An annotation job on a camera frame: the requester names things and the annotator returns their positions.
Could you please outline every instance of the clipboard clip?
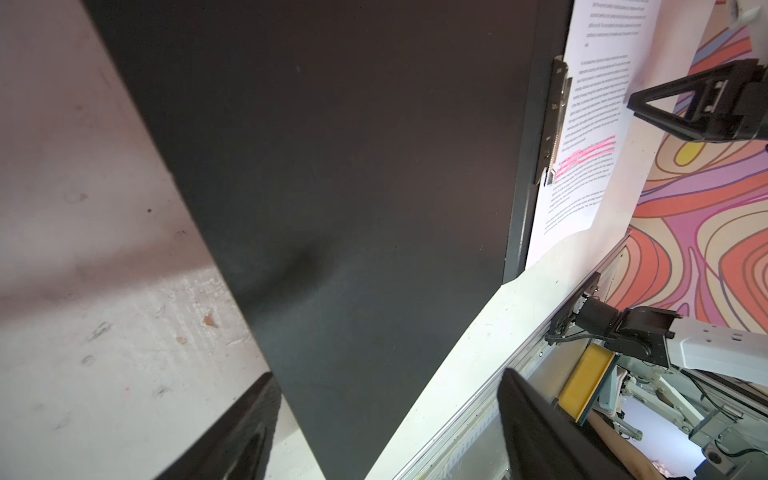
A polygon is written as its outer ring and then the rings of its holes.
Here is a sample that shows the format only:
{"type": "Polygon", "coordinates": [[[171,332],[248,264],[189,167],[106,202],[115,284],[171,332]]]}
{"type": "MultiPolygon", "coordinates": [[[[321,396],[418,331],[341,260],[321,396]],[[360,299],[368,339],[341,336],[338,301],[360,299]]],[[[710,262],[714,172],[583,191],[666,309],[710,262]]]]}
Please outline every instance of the clipboard clip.
{"type": "Polygon", "coordinates": [[[571,77],[568,77],[568,64],[563,61],[562,55],[558,55],[552,60],[547,110],[544,115],[544,128],[541,132],[536,164],[535,184],[537,185],[543,183],[546,186],[554,183],[554,161],[558,153],[565,121],[565,108],[570,94],[571,77]]]}

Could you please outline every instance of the paper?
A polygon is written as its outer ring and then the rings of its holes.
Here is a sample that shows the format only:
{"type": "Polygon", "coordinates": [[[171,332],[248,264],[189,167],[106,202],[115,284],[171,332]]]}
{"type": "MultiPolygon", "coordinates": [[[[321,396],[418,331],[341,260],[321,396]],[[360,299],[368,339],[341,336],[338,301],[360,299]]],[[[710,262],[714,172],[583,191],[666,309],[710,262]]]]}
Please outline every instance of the paper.
{"type": "Polygon", "coordinates": [[[592,225],[632,111],[629,88],[653,41],[660,0],[577,0],[564,60],[573,78],[554,163],[539,188],[526,267],[592,225]]]}

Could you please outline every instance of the patterned wallpaper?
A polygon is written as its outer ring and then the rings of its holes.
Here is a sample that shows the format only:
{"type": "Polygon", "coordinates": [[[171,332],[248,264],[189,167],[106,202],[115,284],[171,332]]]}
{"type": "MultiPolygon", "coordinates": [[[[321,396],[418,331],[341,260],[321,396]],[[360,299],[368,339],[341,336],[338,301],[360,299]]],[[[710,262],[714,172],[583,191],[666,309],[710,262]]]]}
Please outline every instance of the patterned wallpaper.
{"type": "MultiPolygon", "coordinates": [[[[745,28],[715,5],[694,74],[751,54],[745,28]]],[[[685,110],[690,96],[678,98],[685,110]]],[[[665,135],[631,221],[608,302],[652,305],[703,322],[768,331],[765,141],[687,143],[665,135]]]]}

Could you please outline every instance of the pink highlighter mark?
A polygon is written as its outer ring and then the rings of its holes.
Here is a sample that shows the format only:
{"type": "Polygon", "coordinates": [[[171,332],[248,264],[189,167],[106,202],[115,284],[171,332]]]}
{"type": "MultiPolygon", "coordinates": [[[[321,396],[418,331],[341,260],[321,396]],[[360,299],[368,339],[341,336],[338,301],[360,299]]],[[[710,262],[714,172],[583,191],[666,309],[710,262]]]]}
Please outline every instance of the pink highlighter mark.
{"type": "Polygon", "coordinates": [[[586,150],[576,150],[570,157],[563,161],[563,164],[558,168],[558,172],[554,175],[554,179],[558,180],[576,165],[583,164],[584,162],[601,155],[612,153],[615,147],[616,135],[611,135],[599,144],[592,145],[586,150]]]}

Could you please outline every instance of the colorful mural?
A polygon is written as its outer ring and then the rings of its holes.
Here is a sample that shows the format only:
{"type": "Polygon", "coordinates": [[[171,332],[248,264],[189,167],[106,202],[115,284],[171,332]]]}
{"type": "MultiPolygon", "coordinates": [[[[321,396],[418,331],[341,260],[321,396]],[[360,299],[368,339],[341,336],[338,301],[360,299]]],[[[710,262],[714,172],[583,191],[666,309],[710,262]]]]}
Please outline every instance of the colorful mural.
{"type": "MultiPolygon", "coordinates": [[[[728,25],[727,7],[715,5],[690,74],[750,57],[747,30],[728,25]]],[[[689,101],[678,98],[675,111],[689,101]]],[[[618,308],[652,305],[768,331],[766,142],[695,144],[666,135],[625,253],[608,300],[618,308]]]]}

